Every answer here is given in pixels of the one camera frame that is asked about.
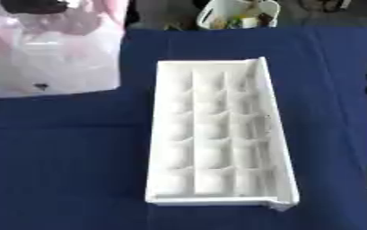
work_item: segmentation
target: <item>ice cube tray compartment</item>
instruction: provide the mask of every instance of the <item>ice cube tray compartment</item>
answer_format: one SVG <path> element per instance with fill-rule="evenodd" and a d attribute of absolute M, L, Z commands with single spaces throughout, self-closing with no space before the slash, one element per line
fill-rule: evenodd
<path fill-rule="evenodd" d="M 145 198 L 278 210 L 299 202 L 263 57 L 158 63 Z"/>

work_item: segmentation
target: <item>blue fabric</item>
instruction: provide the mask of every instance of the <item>blue fabric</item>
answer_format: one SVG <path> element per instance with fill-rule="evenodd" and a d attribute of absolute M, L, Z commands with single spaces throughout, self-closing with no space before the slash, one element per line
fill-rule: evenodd
<path fill-rule="evenodd" d="M 367 230 L 366 40 L 366 29 L 128 32 L 116 91 L 0 100 L 0 230 Z M 156 62 L 259 56 L 300 205 L 145 204 Z"/>

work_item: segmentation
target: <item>white ice cube tray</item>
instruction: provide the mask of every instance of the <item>white ice cube tray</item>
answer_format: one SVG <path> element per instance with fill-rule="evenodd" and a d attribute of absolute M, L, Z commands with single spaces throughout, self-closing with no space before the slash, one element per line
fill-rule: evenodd
<path fill-rule="evenodd" d="M 147 202 L 299 202 L 266 59 L 158 63 Z"/>

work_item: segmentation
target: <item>plastic container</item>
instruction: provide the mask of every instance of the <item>plastic container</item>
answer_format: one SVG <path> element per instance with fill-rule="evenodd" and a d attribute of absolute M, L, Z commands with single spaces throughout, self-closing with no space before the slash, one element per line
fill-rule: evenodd
<path fill-rule="evenodd" d="M 217 18 L 227 19 L 243 13 L 251 4 L 246 0 L 211 0 L 197 17 L 197 26 L 204 30 L 211 30 L 211 23 Z M 258 0 L 256 2 L 261 13 L 273 17 L 269 27 L 276 27 L 278 15 L 281 11 L 279 3 L 273 0 Z"/>
<path fill-rule="evenodd" d="M 263 57 L 158 63 L 145 199 L 278 210 L 299 202 Z"/>

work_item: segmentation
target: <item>white plastic bag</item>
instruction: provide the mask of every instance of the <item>white plastic bag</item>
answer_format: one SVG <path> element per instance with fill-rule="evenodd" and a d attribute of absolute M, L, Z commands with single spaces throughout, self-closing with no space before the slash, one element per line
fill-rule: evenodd
<path fill-rule="evenodd" d="M 0 5 L 0 97 L 119 86 L 128 0 L 80 0 L 64 13 L 9 14 Z"/>

